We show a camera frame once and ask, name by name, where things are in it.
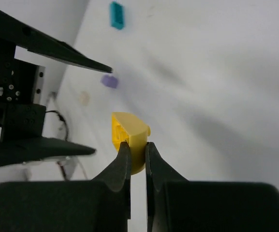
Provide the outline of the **purple lego brick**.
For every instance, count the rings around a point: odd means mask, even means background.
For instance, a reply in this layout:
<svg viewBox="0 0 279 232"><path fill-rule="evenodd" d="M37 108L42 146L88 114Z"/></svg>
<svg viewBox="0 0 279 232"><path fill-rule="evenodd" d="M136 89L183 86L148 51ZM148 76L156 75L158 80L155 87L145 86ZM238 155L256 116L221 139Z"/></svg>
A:
<svg viewBox="0 0 279 232"><path fill-rule="evenodd" d="M101 78L101 83L106 87L116 89L118 86L118 79L113 75L106 74Z"/></svg>

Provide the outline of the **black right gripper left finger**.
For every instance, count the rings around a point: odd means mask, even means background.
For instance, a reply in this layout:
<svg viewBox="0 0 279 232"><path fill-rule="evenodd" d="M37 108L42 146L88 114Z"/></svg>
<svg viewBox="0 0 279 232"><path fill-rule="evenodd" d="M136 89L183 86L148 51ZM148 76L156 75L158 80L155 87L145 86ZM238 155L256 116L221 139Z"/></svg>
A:
<svg viewBox="0 0 279 232"><path fill-rule="evenodd" d="M131 217L131 151L92 180L0 184L0 232L125 232Z"/></svg>

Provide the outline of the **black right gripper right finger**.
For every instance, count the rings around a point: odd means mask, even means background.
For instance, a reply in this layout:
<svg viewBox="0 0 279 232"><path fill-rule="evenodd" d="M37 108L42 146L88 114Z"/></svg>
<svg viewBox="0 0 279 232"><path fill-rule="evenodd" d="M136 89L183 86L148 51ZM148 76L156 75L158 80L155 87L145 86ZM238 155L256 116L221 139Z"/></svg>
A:
<svg viewBox="0 0 279 232"><path fill-rule="evenodd" d="M259 182L189 181L148 143L150 232L279 232L279 191Z"/></svg>

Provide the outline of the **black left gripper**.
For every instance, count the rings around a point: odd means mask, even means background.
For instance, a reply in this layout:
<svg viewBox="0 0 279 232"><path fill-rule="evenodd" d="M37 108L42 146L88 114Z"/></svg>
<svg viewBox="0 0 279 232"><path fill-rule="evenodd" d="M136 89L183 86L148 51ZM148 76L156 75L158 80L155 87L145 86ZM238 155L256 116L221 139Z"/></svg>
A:
<svg viewBox="0 0 279 232"><path fill-rule="evenodd" d="M0 103L39 103L45 67L15 59L16 46L65 64L103 73L113 69L0 10ZM3 112L0 109L0 120ZM0 167L47 158L93 155L96 149L56 138L0 143Z"/></svg>

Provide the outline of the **teal lego brick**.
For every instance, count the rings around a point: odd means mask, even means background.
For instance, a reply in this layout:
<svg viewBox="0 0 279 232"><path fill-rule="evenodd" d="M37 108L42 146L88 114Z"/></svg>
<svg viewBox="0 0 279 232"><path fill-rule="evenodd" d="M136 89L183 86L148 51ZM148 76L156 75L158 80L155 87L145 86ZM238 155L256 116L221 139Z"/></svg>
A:
<svg viewBox="0 0 279 232"><path fill-rule="evenodd" d="M123 5L116 1L112 1L109 5L109 12L111 27L122 30L125 26Z"/></svg>

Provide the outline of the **yellow lego brick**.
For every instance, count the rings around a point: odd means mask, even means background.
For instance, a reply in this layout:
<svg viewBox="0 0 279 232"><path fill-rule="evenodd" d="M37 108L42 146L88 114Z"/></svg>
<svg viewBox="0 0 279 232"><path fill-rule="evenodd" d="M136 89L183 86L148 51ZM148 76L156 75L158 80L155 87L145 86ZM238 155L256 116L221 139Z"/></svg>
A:
<svg viewBox="0 0 279 232"><path fill-rule="evenodd" d="M131 174L141 172L145 167L145 146L151 134L150 127L136 115L126 112L113 112L112 143L119 150L120 143L129 145L132 157Z"/></svg>

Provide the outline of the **white lego brick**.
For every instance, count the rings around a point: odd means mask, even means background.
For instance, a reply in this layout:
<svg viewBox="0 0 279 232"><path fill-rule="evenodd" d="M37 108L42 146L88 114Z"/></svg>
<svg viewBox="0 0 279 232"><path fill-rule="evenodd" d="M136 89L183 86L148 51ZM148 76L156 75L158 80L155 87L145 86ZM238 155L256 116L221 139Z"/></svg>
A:
<svg viewBox="0 0 279 232"><path fill-rule="evenodd" d="M82 91L79 94L79 102L83 105L83 106L87 106L89 104L89 100L90 100L90 96L89 93L86 91Z"/></svg>

